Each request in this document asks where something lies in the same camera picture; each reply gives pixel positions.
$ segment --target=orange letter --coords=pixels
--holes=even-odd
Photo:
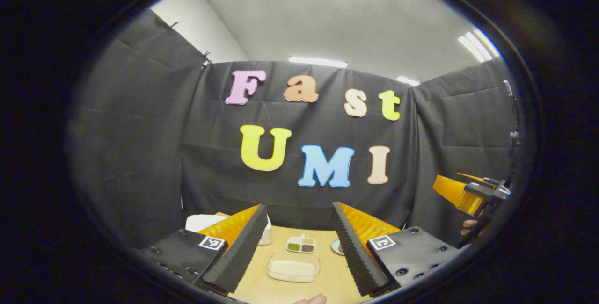
[[[366,94],[362,90],[349,89],[345,92],[345,100],[347,103],[343,104],[345,112],[350,116],[364,117],[368,112],[368,107],[364,102],[366,101]]]
[[[387,153],[391,152],[387,146],[372,146],[368,152],[373,155],[373,170],[366,181],[372,185],[380,185],[389,181],[385,175],[387,170]]]
[[[318,94],[316,93],[316,80],[314,80],[312,76],[293,76],[287,81],[287,84],[291,85],[291,87],[287,88],[283,95],[288,101],[302,100],[306,103],[312,103],[318,99]]]

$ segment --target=pink letter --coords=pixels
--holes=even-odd
[[[266,79],[266,72],[264,70],[237,70],[233,72],[233,77],[231,93],[225,99],[225,103],[245,105],[248,102],[245,96],[246,90],[248,91],[248,95],[253,95],[258,85],[256,79],[263,82]]]
[[[391,152],[391,149],[387,146],[372,146],[368,152],[373,155],[373,170],[366,181],[372,185],[389,181],[385,171],[387,170],[387,153]]]

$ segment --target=clear plastic box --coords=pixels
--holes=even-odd
[[[287,282],[308,283],[321,272],[321,260],[303,253],[274,253],[268,261],[268,276]]]

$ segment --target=plastic container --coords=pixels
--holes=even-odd
[[[316,240],[301,236],[291,236],[285,244],[285,249],[294,253],[314,253],[316,251]]]
[[[321,272],[321,260],[314,255],[274,253],[267,265],[268,276],[287,282],[309,283]]]

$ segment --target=plate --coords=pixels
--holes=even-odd
[[[333,249],[333,251],[334,251],[335,253],[338,253],[339,255],[343,255],[343,256],[345,256],[345,254],[344,254],[344,253],[342,253],[342,252],[339,250],[339,245],[340,245],[340,244],[341,244],[341,243],[339,242],[339,239],[335,239],[335,240],[333,241],[333,243],[331,244],[331,249]]]

